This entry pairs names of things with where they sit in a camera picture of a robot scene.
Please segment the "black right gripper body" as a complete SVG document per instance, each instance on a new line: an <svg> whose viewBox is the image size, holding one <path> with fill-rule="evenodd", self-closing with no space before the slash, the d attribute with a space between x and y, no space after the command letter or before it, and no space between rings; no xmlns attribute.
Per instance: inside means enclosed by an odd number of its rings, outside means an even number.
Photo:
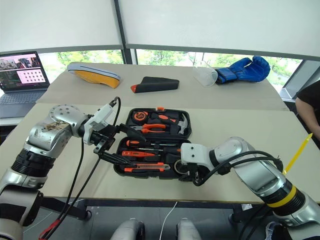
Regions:
<svg viewBox="0 0 320 240"><path fill-rule="evenodd" d="M208 180L208 174L210 171L207 167L196 163L188 163L186 167L188 179L195 186L201 186Z"/></svg>

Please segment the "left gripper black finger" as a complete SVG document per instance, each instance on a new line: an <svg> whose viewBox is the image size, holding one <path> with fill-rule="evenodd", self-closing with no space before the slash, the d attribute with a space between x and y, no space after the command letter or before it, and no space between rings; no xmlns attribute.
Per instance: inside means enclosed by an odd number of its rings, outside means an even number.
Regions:
<svg viewBox="0 0 320 240"><path fill-rule="evenodd" d="M122 166L134 166L134 163L127 159L126 157L120 156L115 153L101 152L98 154L99 158L109 162L113 165L122 165Z"/></svg>
<svg viewBox="0 0 320 240"><path fill-rule="evenodd" d="M117 128L120 132L125 133L130 138L134 138L134 139L142 141L142 142L146 141L146 138L143 136L143 134L140 131L135 130L132 127L129 127L129 126L121 123L120 125L117 126Z"/></svg>

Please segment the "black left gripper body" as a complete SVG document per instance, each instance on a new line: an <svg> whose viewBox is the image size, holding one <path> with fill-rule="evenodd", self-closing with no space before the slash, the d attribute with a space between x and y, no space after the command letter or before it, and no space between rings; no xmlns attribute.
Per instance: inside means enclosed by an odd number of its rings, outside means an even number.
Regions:
<svg viewBox="0 0 320 240"><path fill-rule="evenodd" d="M111 148L115 142L115 135L120 132L118 126L108 125L103 129L94 130L90 136L90 143L94 144L93 152L95 154L102 154Z"/></svg>

